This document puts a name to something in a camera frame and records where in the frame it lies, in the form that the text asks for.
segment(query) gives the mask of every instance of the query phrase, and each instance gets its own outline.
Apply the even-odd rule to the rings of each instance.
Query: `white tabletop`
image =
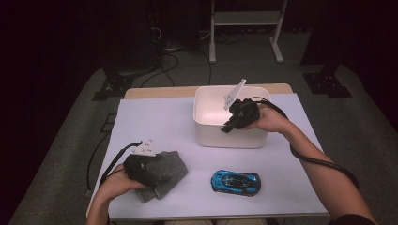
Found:
[[[271,94],[309,139],[320,144],[296,94]],[[120,149],[153,140],[157,152],[178,151],[189,173],[161,200],[141,203],[132,190],[111,202],[112,219],[235,218],[325,215],[299,160],[287,140],[269,133],[259,149],[211,148],[195,140],[194,97],[123,99],[99,177]],[[129,150],[119,160],[122,163]],[[253,197],[214,192],[210,178],[217,170],[258,173],[260,192]]]

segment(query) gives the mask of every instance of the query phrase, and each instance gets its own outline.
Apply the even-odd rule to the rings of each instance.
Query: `white metal frame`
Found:
[[[211,1],[211,25],[209,62],[216,63],[216,45],[214,42],[215,26],[218,25],[276,25],[274,37],[269,39],[276,61],[283,63],[278,38],[281,33],[284,13],[288,0],[283,0],[280,11],[250,11],[250,12],[215,12],[214,1]]]

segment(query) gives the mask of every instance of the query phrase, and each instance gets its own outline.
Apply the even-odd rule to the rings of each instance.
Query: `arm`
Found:
[[[244,129],[261,128],[268,132],[279,132],[301,155],[332,162],[296,125],[269,107],[261,105],[259,108],[260,119]],[[369,218],[376,223],[360,192],[343,173],[305,161],[301,161],[301,165],[307,173],[319,200],[324,204],[333,220],[342,215],[356,214]]]
[[[111,200],[128,192],[131,189],[144,188],[141,183],[130,180],[124,171],[123,165],[118,165],[113,173],[99,187],[90,206],[87,216],[87,225],[106,224],[108,209]]]

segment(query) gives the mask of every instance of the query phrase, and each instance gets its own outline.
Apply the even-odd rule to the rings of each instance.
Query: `black handheld controller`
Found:
[[[222,127],[222,131],[225,133],[229,133],[234,128],[244,128],[260,118],[260,110],[256,102],[250,98],[245,98],[243,101],[240,99],[235,100],[229,107],[229,112],[232,113],[232,116]]]
[[[136,180],[147,187],[156,188],[162,179],[153,172],[148,171],[146,164],[152,160],[159,160],[159,157],[129,155],[123,162],[129,179]]]

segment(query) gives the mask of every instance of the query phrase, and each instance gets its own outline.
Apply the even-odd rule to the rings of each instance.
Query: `wooden table edge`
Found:
[[[262,87],[269,91],[270,94],[293,93],[292,88],[287,83],[259,83],[246,85]],[[201,86],[131,88],[127,90],[124,99],[194,97],[199,87]]]

